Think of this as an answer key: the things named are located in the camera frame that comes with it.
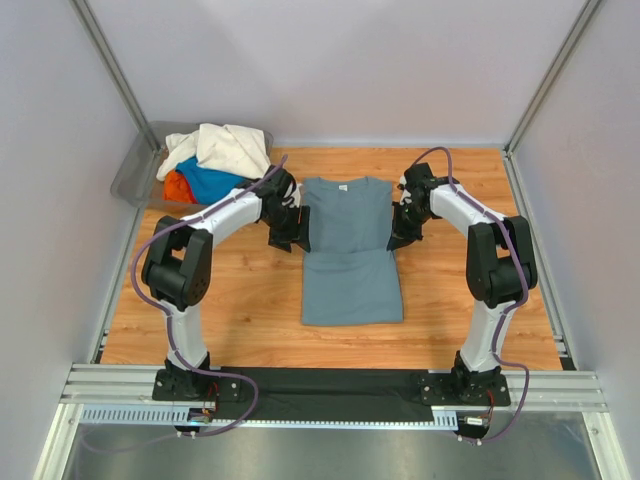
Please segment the grey-blue t shirt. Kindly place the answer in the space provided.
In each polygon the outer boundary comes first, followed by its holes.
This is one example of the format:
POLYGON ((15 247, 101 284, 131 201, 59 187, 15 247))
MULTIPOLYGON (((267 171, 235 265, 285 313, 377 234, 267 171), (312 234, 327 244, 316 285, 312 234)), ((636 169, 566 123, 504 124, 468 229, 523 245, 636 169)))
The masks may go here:
POLYGON ((387 249, 392 185, 374 177, 307 178, 310 251, 303 260, 301 321, 307 326, 401 323, 396 259, 387 249))

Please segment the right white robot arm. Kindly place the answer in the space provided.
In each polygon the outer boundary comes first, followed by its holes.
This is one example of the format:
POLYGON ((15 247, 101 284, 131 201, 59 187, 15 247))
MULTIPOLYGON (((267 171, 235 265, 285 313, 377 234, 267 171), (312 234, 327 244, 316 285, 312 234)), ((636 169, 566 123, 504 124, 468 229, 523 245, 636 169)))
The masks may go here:
POLYGON ((537 284, 529 223, 522 216, 489 209, 455 179, 435 176, 426 163, 410 166, 399 188, 402 196, 393 204, 388 250, 421 240, 422 227, 431 219, 449 222, 467 241, 466 283, 474 307, 447 389, 458 401, 473 403, 498 387, 506 331, 537 284))

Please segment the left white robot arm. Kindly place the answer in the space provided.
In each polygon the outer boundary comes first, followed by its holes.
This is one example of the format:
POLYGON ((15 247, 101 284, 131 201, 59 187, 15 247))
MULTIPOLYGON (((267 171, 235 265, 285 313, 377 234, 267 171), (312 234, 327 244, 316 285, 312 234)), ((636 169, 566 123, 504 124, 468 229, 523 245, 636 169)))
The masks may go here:
POLYGON ((290 252, 297 245, 308 252, 310 212, 295 178, 277 165, 259 179, 240 181, 199 212, 158 221, 134 255, 133 263, 143 266, 140 274, 131 274, 131 282, 139 298, 164 316, 169 353, 155 380, 163 396, 199 401, 220 377, 210 368, 200 319, 215 248, 245 226, 262 222, 269 228, 269 246, 290 252))

